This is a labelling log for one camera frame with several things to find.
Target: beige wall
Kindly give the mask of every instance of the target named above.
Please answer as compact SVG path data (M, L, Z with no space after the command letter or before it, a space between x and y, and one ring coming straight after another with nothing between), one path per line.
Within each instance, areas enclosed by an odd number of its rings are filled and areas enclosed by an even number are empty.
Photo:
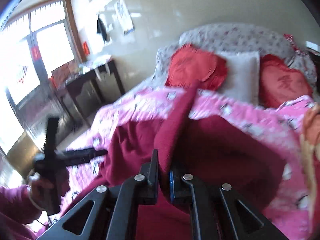
M279 33L294 34L298 43L311 41L320 44L320 28L301 0L125 0L133 18L135 31L123 36L119 22L114 20L111 1L103 14L113 43L100 47L96 32L96 12L104 5L88 0L72 0L76 23L82 40L87 40L93 52L114 55L126 90L131 89L155 68L159 47L179 39L182 32L199 25L215 22L245 22L268 27Z

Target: metal rivet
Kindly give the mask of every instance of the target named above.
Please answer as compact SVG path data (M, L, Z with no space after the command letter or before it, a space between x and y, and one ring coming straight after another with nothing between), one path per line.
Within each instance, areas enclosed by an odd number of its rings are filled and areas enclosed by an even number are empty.
M184 175L183 175L183 178L184 178L185 180L192 180L192 179L193 179L193 175L187 173L187 174L184 174Z
M100 186L97 186L96 190L99 192L99 193L103 193L107 190L107 187L104 186L104 185L100 185Z
M229 191L229 190L231 190L232 187L231 187L230 184L224 183L224 184L222 184L221 188L222 188L223 190L225 190L225 191Z
M142 174L138 174L138 175L134 176L134 179L136 181L142 181L142 180L144 180L144 178L145 178L145 176Z

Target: red pillow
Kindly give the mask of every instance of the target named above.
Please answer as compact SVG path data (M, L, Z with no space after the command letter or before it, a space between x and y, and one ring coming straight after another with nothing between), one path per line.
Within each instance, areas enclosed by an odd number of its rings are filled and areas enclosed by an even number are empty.
M265 107L277 108L303 95L312 96L312 89L301 71L271 54L261 58L259 97Z
M200 88L216 90L226 79L228 69L225 59L214 53L185 44L171 57L168 79L170 87L190 87L200 80Z

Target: person's arm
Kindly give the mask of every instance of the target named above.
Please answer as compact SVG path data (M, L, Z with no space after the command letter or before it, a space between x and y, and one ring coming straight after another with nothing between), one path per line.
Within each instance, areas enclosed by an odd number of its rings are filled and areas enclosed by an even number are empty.
M0 212L24 225L32 223L41 215L41 210L29 199L28 185L18 188L0 187Z

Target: pink bedsheet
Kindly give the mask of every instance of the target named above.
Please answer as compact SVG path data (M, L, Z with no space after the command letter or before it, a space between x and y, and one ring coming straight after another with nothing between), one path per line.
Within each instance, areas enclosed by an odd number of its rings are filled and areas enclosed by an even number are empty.
M108 149L115 128L129 120L142 121L166 118L172 105L183 89L160 87L145 88L128 93L112 105L102 107L93 121L91 129L75 140L69 149L94 146ZM191 119L220 115L253 138L264 143L287 161L283 181L274 200L264 211L289 239L305 239L308 236L308 190L304 183L300 165L299 132L304 113L314 105L308 96L282 104L278 109L263 109L218 93L199 90L189 114ZM62 210L86 187L99 171L98 163L103 157L91 163L71 167L70 187Z

